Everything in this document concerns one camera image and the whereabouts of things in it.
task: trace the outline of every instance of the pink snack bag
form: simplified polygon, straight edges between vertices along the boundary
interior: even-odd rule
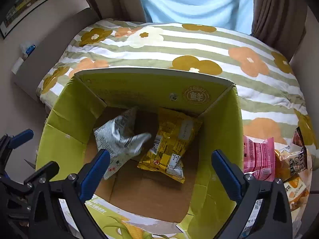
[[[256,179],[272,182],[275,178],[275,146],[274,138],[262,143],[255,143],[244,136],[244,169],[243,173],[251,173]]]

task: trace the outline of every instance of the gray headboard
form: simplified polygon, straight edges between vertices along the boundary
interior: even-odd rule
[[[74,36],[98,20],[97,14],[90,8],[86,8],[63,21],[23,62],[13,76],[13,81],[31,98],[39,100],[35,91],[42,78],[58,62]]]

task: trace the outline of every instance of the framed picture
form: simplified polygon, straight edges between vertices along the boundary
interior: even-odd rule
[[[45,1],[46,0],[16,0],[0,25],[3,38],[5,38],[25,16]]]

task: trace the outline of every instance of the cardboard box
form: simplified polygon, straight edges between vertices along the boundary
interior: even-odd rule
[[[97,196],[87,206],[98,225],[113,238],[122,238],[118,226],[111,225],[115,216],[134,239],[143,239],[147,233],[178,239],[213,238],[235,203],[211,166],[211,152],[221,149],[242,167],[238,105],[234,83],[216,76],[138,67],[84,70],[75,74],[53,107],[36,165],[40,168],[48,161],[58,162],[60,172],[54,180],[77,173],[97,152],[93,127],[132,106],[143,110],[138,112],[135,133],[148,131],[153,137],[158,128],[158,107],[198,117],[203,125],[183,156],[184,184],[160,172],[138,169],[137,157],[114,177],[102,180]]]

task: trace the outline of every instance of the sheer blue curtain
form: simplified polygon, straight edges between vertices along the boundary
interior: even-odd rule
[[[253,0],[142,0],[148,22],[193,23],[251,34]]]

